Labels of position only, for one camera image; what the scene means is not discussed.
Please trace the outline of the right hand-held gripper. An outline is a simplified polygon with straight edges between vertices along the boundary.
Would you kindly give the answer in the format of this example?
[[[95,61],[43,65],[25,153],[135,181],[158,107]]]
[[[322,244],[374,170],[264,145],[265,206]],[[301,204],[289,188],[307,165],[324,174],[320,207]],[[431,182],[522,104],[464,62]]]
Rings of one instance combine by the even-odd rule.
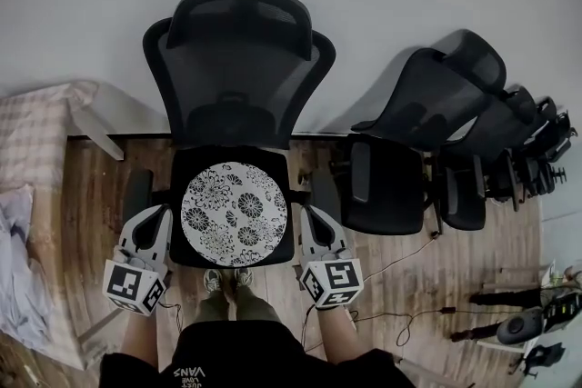
[[[361,263],[357,258],[319,260],[327,249],[345,249],[341,223],[314,206],[301,209],[301,285],[317,310],[328,310],[352,303],[364,290]]]

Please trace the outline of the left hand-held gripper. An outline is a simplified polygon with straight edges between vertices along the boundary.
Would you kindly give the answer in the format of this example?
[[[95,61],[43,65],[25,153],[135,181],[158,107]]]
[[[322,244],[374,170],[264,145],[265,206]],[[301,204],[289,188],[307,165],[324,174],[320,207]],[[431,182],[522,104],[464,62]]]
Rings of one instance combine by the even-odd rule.
[[[156,309],[167,291],[167,251],[173,213],[163,204],[147,207],[127,220],[112,259],[105,261],[102,292],[116,307],[144,316]],[[150,249],[138,253],[130,249]]]

